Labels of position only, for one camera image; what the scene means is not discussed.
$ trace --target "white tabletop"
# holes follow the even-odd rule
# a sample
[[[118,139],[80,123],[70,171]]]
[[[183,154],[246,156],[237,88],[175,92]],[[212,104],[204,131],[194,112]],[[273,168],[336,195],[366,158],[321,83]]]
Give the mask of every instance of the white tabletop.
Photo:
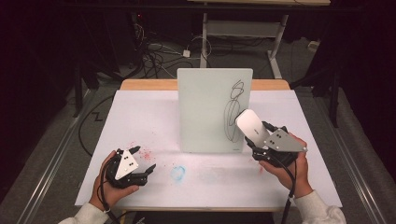
[[[276,126],[287,126],[308,144],[309,181],[324,202],[342,206],[294,91],[252,91],[249,108]],[[183,153],[179,147],[177,91],[118,91],[76,205],[92,194],[100,165],[111,150],[141,146],[140,171],[157,167],[146,186],[116,205],[155,211],[278,211],[288,191],[242,153]]]

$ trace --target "small whiteboard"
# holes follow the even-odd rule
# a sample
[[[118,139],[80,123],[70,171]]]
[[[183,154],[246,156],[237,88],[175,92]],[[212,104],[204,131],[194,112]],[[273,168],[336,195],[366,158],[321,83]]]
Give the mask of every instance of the small whiteboard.
[[[180,144],[184,152],[241,152],[235,118],[248,108],[253,70],[177,69]]]

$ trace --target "blue marker mark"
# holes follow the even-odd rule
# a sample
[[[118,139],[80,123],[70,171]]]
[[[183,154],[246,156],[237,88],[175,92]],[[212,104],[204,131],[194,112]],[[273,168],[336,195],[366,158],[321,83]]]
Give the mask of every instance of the blue marker mark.
[[[174,167],[171,171],[171,177],[176,182],[180,182],[183,179],[184,174],[186,174],[186,168],[183,166]]]

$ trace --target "white sleeve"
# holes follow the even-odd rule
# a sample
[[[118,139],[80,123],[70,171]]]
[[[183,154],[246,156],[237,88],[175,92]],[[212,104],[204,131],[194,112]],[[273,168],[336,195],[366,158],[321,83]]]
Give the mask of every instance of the white sleeve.
[[[347,223],[339,207],[328,206],[314,190],[304,197],[294,199],[304,224]]]
[[[59,224],[92,224],[105,223],[108,215],[90,203],[85,203],[75,217],[69,217]]]

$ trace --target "black marker drawing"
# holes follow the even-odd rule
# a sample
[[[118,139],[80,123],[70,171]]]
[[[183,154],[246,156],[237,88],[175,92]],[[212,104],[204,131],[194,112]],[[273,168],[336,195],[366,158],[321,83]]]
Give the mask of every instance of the black marker drawing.
[[[244,93],[244,82],[239,80],[233,85],[230,94],[231,100],[224,109],[224,132],[227,138],[234,143],[239,140],[241,134],[235,125],[235,118],[241,112],[238,98],[242,93]]]

